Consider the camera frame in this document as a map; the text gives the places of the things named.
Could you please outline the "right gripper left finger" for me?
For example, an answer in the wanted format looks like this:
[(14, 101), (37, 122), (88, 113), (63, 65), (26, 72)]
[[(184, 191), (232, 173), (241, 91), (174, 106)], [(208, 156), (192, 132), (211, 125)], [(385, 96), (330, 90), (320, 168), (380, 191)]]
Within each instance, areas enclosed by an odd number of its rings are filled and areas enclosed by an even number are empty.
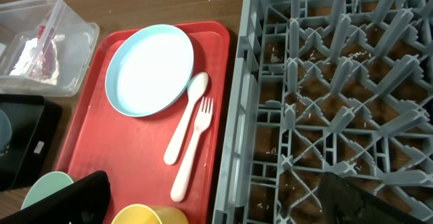
[(1, 224), (103, 223), (111, 191), (105, 171), (95, 171), (60, 191), (7, 216)]

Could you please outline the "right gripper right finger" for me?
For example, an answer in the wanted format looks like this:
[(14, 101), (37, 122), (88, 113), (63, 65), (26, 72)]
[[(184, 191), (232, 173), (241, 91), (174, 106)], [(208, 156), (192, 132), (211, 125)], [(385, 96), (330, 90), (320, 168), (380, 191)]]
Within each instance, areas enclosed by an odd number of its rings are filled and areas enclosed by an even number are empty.
[(322, 175), (317, 195), (327, 224), (419, 223), (419, 219), (331, 172)]

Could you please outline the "yellow plastic cup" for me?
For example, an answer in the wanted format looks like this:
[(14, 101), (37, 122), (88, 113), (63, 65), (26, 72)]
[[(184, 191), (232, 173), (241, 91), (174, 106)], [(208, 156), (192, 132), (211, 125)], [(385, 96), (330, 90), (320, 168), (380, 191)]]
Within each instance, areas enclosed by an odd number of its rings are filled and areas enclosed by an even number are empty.
[(174, 207), (132, 204), (124, 207), (112, 224), (188, 224), (185, 214)]

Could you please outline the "light blue bowl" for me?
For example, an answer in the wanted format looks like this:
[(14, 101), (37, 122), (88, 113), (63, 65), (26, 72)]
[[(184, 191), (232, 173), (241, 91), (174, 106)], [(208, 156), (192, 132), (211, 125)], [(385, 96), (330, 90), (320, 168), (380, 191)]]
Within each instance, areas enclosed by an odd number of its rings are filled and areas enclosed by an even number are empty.
[(10, 123), (10, 120), (7, 116), (7, 114), (1, 110), (0, 111), (0, 123), (1, 123), (1, 154), (6, 153), (7, 149), (8, 149), (8, 145), (10, 144), (11, 138), (12, 138), (12, 125)]

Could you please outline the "red snack wrapper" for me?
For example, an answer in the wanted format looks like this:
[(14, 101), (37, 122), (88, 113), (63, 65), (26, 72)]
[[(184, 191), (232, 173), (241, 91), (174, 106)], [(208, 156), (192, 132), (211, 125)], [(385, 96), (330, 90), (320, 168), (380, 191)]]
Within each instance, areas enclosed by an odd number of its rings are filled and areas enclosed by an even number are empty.
[(42, 36), (45, 31), (45, 26), (41, 25), (38, 30), (37, 44), (43, 43), (41, 51), (38, 54), (37, 60), (32, 67), (30, 76), (44, 83), (55, 83), (58, 75), (57, 69), (57, 51), (53, 44), (54, 30), (51, 28), (47, 38), (43, 41)]

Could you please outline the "white napkin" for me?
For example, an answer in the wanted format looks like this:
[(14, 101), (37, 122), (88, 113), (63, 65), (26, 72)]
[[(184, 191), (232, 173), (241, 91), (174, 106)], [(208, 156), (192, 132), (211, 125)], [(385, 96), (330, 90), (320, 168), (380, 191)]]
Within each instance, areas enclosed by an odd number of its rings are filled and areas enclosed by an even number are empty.
[[(58, 49), (57, 49), (57, 43), (63, 41), (65, 39), (64, 35), (55, 35), (53, 38), (53, 44), (57, 51), (57, 69), (58, 75), (56, 76), (55, 83), (45, 83), (48, 85), (57, 85), (58, 84), (58, 77), (60, 75), (60, 63), (58, 61)], [(36, 48), (37, 48), (37, 38), (29, 38), (25, 37), (23, 35), (16, 35), (13, 39), (13, 42), (18, 44), (18, 51), (16, 52), (14, 58), (11, 61), (11, 64), (7, 67), (6, 75), (8, 76), (24, 76), (28, 70), (30, 70), (28, 77), (32, 78), (30, 76), (32, 67), (34, 66), (35, 62), (33, 61), (33, 57), (36, 54)]]

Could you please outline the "grey dishwasher rack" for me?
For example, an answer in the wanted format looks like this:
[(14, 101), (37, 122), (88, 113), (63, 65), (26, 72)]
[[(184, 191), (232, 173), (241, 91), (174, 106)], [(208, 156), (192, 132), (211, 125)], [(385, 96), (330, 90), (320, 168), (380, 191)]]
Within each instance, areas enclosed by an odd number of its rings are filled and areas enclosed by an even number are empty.
[(213, 223), (323, 223), (345, 178), (432, 222), (432, 0), (243, 0)]

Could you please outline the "mint green bowl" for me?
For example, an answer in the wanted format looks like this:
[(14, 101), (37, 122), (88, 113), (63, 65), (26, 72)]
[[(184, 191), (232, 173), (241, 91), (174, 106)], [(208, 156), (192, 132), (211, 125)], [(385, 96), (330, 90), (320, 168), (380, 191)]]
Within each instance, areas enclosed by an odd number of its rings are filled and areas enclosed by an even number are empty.
[(23, 210), (73, 183), (74, 180), (64, 172), (49, 172), (40, 177), (30, 188), (22, 203), (21, 209)]

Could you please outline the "red plastic tray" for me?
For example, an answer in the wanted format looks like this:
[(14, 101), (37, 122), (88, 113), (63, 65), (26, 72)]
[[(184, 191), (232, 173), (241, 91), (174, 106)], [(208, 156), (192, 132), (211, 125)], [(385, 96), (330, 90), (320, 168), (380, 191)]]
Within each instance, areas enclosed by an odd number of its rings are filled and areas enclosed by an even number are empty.
[(175, 205), (190, 223), (205, 223), (210, 216), (230, 35), (216, 21), (184, 23), (180, 29), (191, 39), (194, 70), (209, 74), (206, 95), (214, 100), (214, 111), (210, 127), (200, 138), (187, 195), (176, 204), (170, 198), (170, 190), (179, 165), (169, 166), (162, 157), (186, 107), (186, 96), (151, 116), (122, 115), (106, 97), (105, 77), (116, 50), (133, 31), (113, 32), (95, 52), (56, 168), (73, 179), (98, 170), (108, 174), (112, 199), (106, 223), (130, 204)]

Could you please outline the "black plastic bin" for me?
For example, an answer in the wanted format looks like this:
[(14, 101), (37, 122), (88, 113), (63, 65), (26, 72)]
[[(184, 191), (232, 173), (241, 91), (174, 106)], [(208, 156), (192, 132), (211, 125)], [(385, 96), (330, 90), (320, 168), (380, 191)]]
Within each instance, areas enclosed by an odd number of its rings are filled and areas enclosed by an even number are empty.
[(40, 95), (1, 95), (12, 138), (1, 154), (1, 191), (31, 186), (40, 175), (62, 107)]

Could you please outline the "pink plastic fork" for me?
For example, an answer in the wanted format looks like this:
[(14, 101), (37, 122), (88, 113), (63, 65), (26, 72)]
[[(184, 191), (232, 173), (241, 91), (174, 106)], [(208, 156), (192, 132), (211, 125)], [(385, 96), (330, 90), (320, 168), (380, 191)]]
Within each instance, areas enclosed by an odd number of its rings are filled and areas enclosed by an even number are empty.
[(210, 126), (212, 120), (213, 104), (214, 100), (211, 97), (205, 97), (200, 102), (193, 124), (193, 134), (170, 191), (170, 197), (174, 202), (181, 202), (186, 195), (200, 136)]

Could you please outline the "light blue plate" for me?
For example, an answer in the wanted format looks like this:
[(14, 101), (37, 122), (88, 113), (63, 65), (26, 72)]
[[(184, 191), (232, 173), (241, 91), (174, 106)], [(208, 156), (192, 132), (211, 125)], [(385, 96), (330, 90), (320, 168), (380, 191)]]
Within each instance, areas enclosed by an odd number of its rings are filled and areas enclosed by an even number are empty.
[(168, 24), (138, 30), (116, 50), (105, 77), (106, 97), (130, 117), (156, 114), (182, 95), (193, 73), (187, 34)]

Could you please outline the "clear plastic bin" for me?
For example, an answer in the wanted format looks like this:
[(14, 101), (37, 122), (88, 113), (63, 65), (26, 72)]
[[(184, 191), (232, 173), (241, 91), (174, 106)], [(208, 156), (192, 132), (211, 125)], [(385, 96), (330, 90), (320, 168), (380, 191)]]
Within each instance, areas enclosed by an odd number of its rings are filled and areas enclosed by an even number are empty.
[[(41, 25), (45, 26), (43, 41), (51, 28), (54, 36), (65, 36), (57, 43), (60, 63), (57, 85), (29, 78), (30, 70), (24, 76), (6, 75), (5, 70), (18, 51), (14, 37), (37, 38)], [(1, 92), (48, 97), (75, 95), (89, 67), (98, 36), (99, 26), (84, 21), (64, 0), (21, 0), (1, 4)], [(42, 46), (43, 43), (37, 45), (34, 62)]]

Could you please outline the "white plastic spoon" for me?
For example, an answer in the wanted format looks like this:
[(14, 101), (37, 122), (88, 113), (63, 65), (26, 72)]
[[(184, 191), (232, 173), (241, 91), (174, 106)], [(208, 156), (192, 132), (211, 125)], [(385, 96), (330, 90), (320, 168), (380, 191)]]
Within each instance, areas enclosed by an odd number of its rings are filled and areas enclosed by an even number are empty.
[(183, 145), (183, 140), (185, 138), (186, 130), (189, 125), (194, 106), (206, 91), (208, 81), (209, 75), (206, 72), (200, 72), (195, 75), (188, 83), (187, 105), (164, 153), (163, 160), (165, 164), (173, 165), (176, 163)]

